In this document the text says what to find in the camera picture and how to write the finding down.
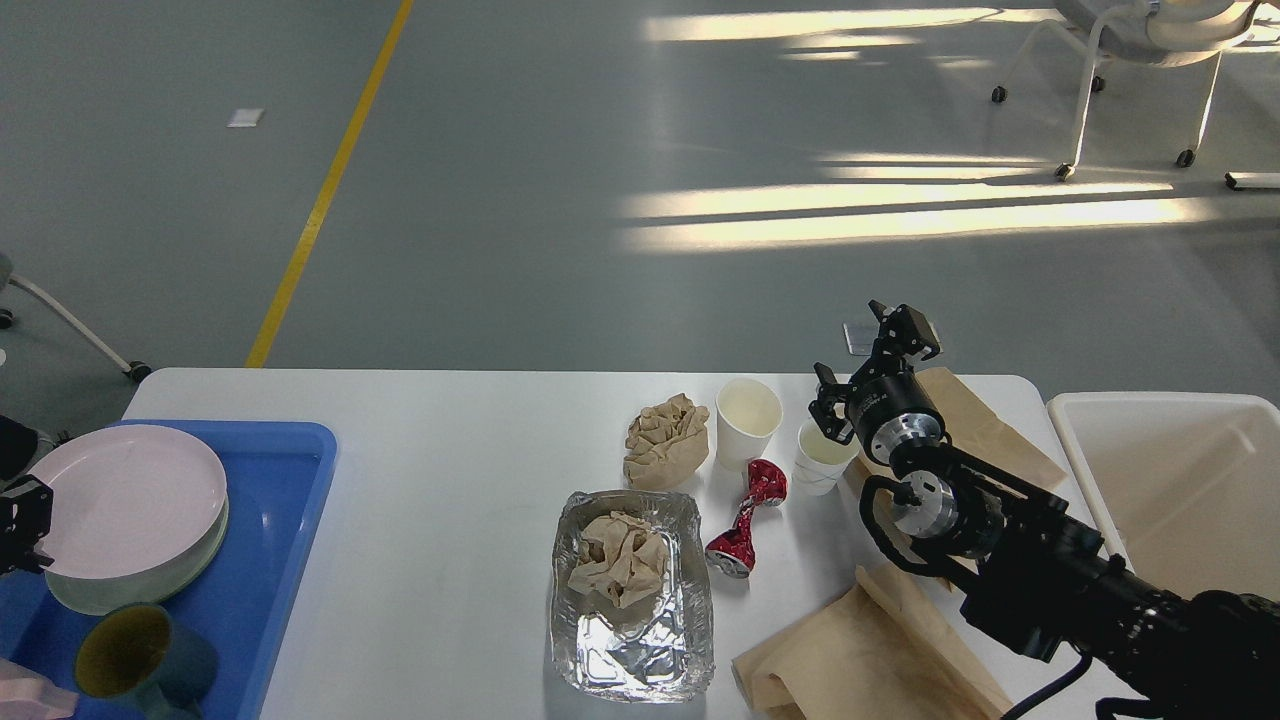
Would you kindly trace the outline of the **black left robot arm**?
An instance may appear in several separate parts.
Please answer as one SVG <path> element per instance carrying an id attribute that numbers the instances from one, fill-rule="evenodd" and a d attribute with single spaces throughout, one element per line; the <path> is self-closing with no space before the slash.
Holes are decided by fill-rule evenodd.
<path id="1" fill-rule="evenodd" d="M 55 443 L 9 416 L 1 418 L 1 573 L 42 574 L 52 559 L 40 542 L 52 528 L 54 491 L 32 473 Z"/>

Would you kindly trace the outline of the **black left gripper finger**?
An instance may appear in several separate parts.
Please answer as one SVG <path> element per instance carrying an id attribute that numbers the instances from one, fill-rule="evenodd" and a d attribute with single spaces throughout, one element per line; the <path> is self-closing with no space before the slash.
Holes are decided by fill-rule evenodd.
<path id="1" fill-rule="evenodd" d="M 41 479 L 24 474 L 3 482 L 1 574 L 42 574 L 54 559 L 38 544 L 52 525 L 54 492 Z"/>

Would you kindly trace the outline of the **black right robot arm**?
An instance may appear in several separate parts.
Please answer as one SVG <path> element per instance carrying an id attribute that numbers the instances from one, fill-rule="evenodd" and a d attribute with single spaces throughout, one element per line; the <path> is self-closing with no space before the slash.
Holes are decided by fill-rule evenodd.
<path id="1" fill-rule="evenodd" d="M 1019 719 L 1103 664 L 1134 691 L 1103 697 L 1098 719 L 1275 719 L 1277 603 L 1204 591 L 1184 600 L 1103 557 L 1098 530 L 1068 501 L 959 448 L 918 380 L 940 354 L 931 322 L 905 304 L 870 301 L 877 332 L 847 380 L 814 366 L 809 413 L 820 433 L 856 445 L 876 466 L 859 515 L 896 568 L 947 580 L 974 628 L 1020 656 L 1076 665 L 1006 712 Z"/>

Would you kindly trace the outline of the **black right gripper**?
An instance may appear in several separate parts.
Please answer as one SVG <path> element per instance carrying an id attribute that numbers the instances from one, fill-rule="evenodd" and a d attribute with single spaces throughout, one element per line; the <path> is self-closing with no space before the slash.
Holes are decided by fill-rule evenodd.
<path id="1" fill-rule="evenodd" d="M 890 462 L 905 446 L 937 447 L 945 420 L 916 379 L 914 365 L 942 352 L 933 324 L 906 304 L 868 304 L 878 331 L 868 357 L 870 378 L 838 382 L 835 370 L 814 363 L 815 398 L 808 410 L 824 438 L 849 446 L 852 430 L 872 462 Z"/>

